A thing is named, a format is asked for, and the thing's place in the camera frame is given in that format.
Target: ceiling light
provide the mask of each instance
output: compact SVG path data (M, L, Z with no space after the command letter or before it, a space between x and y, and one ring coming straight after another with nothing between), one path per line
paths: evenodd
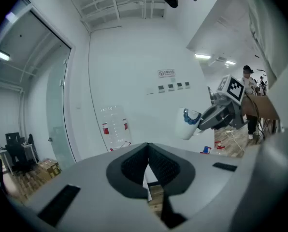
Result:
M204 58L204 59L210 59L211 56L207 56L207 55L201 55L201 54L196 54L197 58Z
M234 65L234 64L235 64L234 62L231 62L231 61L227 61L226 63L227 63L227 64L231 64L231 65Z
M5 61L9 61L10 55L0 51L0 58L4 59Z
M16 15L14 15L12 12L9 12L9 13L5 16L5 18L7 18L7 20L8 20L9 22L11 22L12 24L14 24L14 23L17 21L17 19L18 19L18 17L17 17Z

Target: cardboard box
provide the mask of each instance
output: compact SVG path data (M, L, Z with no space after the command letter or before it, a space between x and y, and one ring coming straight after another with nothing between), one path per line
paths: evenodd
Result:
M61 173L61 169L59 167L58 161L52 160L52 159L46 159L45 162L46 162L46 164L48 164L50 166L53 166L53 164L54 164L57 167L58 172Z
M61 172L58 162L51 159L39 162L38 166L38 176L44 180L51 180Z

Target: wall label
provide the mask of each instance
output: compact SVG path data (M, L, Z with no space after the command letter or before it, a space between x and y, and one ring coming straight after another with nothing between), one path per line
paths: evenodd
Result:
M159 78L172 77L172 76L176 76L174 69L159 70L159 71L158 71L158 77L159 77Z

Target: white cup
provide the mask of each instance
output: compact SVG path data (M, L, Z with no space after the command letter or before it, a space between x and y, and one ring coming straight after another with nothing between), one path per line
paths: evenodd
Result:
M196 131L201 113L187 108L179 108L176 118L175 134L183 140L189 140Z

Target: sticker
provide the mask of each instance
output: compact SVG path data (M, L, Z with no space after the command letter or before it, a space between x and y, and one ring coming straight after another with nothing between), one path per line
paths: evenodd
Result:
M172 76L176 76L174 69L158 70L158 77L159 78L172 77Z
M104 135L110 135L109 129L107 127L107 123L102 124L102 128L103 128Z
M126 119L126 118L125 118L125 119L123 119L123 122L125 122L125 123L124 123L124 126L125 126L125 130L126 130L126 129L128 129L127 119Z
M243 95L243 89L244 86L239 81L231 77L227 93L237 99L237 101L240 101Z
M225 84L227 82L227 79L228 79L227 77L222 78L221 83L220 83L217 90L221 91L223 89L223 87L225 86Z

